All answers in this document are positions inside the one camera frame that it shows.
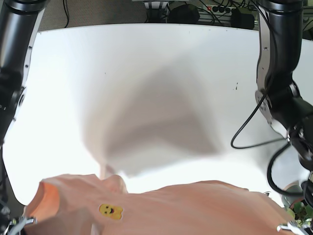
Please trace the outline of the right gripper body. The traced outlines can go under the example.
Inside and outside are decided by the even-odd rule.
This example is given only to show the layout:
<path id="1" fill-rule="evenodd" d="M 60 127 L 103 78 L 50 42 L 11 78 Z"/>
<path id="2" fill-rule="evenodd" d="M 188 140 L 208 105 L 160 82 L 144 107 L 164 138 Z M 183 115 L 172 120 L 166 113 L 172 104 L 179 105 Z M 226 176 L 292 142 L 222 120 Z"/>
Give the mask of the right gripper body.
<path id="1" fill-rule="evenodd" d="M 0 234 L 1 235 L 25 235 L 25 227 L 28 225 L 37 224 L 37 219 L 34 217 L 20 216 L 11 217 L 11 210 L 8 206 L 0 202 Z"/>

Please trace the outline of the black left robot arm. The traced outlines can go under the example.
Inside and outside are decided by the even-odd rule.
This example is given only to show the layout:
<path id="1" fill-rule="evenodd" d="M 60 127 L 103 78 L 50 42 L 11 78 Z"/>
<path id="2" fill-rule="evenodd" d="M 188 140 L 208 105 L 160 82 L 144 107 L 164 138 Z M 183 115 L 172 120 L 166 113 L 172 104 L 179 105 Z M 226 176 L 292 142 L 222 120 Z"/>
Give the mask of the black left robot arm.
<path id="1" fill-rule="evenodd" d="M 289 147 L 298 152 L 300 164 L 313 169 L 313 107 L 300 94 L 292 74 L 298 65 L 302 45 L 303 1 L 257 0 L 260 52 L 257 64 L 255 99 L 268 124 L 286 140 L 272 156 L 267 168 L 270 187 L 282 196 L 300 198 L 306 214 L 279 225 L 278 230 L 295 235 L 313 232 L 313 179 L 304 181 L 299 192 L 279 188 L 272 178 L 275 160 Z"/>

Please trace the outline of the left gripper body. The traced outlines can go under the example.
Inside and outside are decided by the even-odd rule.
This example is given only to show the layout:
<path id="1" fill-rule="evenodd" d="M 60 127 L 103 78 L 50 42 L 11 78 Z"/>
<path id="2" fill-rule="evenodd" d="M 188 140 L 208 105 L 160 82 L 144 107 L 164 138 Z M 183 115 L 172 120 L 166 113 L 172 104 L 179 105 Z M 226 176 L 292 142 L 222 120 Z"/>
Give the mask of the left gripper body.
<path id="1" fill-rule="evenodd" d="M 312 235 L 313 234 L 313 219 L 308 218 L 304 221 L 291 220 L 285 224 L 279 224 L 277 231 L 288 231 L 294 235 Z"/>

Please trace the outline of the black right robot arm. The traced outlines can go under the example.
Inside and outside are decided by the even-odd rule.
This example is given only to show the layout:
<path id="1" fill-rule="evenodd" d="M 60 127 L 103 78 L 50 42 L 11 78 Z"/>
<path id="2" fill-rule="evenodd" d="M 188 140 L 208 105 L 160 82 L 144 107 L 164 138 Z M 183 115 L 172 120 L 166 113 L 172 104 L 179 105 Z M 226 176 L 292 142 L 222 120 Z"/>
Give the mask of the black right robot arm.
<path id="1" fill-rule="evenodd" d="M 46 0 L 5 0 L 0 10 L 0 143 L 16 121 Z"/>

